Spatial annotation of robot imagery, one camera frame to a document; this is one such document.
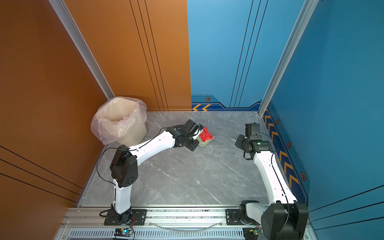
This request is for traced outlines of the green dustpan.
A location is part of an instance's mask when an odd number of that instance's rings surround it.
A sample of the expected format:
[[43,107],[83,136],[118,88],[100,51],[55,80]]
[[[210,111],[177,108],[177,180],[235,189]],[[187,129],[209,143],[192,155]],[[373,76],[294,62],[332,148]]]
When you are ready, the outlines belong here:
[[212,135],[198,136],[198,138],[197,138],[197,140],[199,141],[199,146],[200,147],[206,146],[213,139],[214,139],[214,137]]

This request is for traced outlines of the large red paper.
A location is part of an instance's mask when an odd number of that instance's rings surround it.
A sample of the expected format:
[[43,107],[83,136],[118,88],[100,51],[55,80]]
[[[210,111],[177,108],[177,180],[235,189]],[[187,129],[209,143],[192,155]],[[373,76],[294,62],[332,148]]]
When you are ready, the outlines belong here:
[[203,127],[203,132],[199,136],[204,136],[204,135],[206,135],[206,136],[212,135],[210,132],[208,132],[208,128],[207,127]]

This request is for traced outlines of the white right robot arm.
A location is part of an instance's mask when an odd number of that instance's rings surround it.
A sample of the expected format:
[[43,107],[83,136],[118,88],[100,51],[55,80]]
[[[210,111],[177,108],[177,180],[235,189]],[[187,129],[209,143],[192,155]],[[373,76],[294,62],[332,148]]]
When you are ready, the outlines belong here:
[[264,181],[269,204],[258,201],[242,201],[240,220],[246,225],[261,229],[268,240],[302,240],[309,218],[305,204],[297,201],[278,166],[271,141],[263,140],[260,125],[245,125],[245,134],[239,135],[235,143],[248,161],[258,167]]

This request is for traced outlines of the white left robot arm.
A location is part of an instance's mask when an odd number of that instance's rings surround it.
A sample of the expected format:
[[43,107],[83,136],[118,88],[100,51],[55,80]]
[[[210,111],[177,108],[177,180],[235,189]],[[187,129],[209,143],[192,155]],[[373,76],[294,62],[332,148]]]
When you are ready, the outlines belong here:
[[198,137],[204,127],[188,120],[183,125],[176,125],[159,131],[154,138],[133,146],[117,148],[110,165],[114,185],[114,201],[109,213],[119,223],[128,224],[133,220],[131,193],[132,185],[139,177],[139,166],[156,154],[171,148],[185,147],[194,151],[199,145]]

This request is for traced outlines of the right controller board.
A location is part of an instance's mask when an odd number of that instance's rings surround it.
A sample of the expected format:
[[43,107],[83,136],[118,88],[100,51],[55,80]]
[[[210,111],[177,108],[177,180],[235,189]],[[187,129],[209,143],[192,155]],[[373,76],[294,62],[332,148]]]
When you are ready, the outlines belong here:
[[243,228],[243,236],[245,240],[257,240],[263,233],[261,229]]

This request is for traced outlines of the controller board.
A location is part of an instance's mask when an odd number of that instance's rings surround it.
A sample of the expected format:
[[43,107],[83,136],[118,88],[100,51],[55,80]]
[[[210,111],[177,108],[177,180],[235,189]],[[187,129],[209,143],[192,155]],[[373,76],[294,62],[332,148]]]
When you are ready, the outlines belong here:
[[243,236],[245,240],[257,240],[263,233],[261,229],[243,228]]
[[133,240],[135,232],[128,228],[116,228],[114,232],[114,239],[118,240]]

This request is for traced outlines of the left controller board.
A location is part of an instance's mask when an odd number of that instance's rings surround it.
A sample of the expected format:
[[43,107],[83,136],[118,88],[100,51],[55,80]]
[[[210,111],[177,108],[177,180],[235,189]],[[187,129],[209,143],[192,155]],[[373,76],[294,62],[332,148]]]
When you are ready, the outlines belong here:
[[135,232],[128,228],[116,228],[114,232],[114,239],[118,240],[133,240]]

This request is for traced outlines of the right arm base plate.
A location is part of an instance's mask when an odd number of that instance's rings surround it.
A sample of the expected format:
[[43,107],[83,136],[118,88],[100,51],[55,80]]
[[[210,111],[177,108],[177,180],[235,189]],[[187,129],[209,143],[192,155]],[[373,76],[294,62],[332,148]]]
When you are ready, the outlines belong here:
[[228,226],[257,226],[259,223],[256,220],[249,218],[245,210],[226,209],[225,210],[226,224]]

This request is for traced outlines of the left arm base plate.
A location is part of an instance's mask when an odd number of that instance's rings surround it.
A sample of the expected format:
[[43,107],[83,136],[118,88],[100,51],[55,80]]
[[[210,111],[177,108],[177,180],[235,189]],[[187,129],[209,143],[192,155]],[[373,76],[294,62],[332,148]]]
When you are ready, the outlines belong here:
[[111,208],[104,212],[100,212],[100,216],[105,218],[105,226],[143,226],[147,217],[146,209],[129,209],[122,214],[118,214],[115,209]]

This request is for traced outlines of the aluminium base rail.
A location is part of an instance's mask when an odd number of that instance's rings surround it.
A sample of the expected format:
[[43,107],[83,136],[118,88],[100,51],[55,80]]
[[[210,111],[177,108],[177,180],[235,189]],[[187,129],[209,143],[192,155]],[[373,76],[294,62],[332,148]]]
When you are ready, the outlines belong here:
[[256,226],[228,226],[225,210],[233,206],[146,206],[147,217],[143,226],[105,226],[100,212],[109,209],[82,207],[70,208],[66,213],[56,240],[117,240],[116,228],[128,228],[135,232],[134,240],[244,240],[243,228]]

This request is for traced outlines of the aluminium corner post right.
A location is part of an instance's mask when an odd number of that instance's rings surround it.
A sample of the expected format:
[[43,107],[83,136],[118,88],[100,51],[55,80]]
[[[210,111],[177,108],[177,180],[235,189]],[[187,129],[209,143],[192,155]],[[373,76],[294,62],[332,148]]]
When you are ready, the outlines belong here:
[[275,69],[275,72],[271,78],[271,81],[267,87],[262,103],[259,107],[258,114],[262,117],[267,110],[269,103],[284,75],[284,72],[296,50],[298,43],[311,19],[311,16],[318,4],[319,0],[305,0],[303,7],[299,13],[299,16],[292,29],[290,37]]

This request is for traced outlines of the aluminium corner post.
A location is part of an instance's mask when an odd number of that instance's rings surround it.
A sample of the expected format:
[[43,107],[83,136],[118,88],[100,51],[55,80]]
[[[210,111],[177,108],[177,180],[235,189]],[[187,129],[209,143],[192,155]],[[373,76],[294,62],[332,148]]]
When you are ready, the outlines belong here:
[[311,19],[311,16],[318,4],[319,0],[305,0],[303,7],[299,13],[299,16],[292,29],[290,37],[275,69],[275,72],[271,78],[271,81],[267,87],[262,103],[259,107],[258,114],[262,117],[267,110],[269,103],[284,75],[284,72],[296,50],[298,43]]
[[114,98],[115,94],[112,88],[110,87],[97,60],[95,59],[79,27],[72,17],[67,5],[65,4],[65,1],[49,0],[49,2],[107,99]]

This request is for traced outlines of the aluminium corner post left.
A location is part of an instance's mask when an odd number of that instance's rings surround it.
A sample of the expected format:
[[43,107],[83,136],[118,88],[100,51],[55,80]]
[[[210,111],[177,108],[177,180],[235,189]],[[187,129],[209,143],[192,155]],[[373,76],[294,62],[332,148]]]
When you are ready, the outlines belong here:
[[65,1],[49,0],[49,2],[107,99],[114,98],[115,94],[112,88],[110,87],[97,60],[95,59],[79,27],[72,17],[67,5],[65,4]]

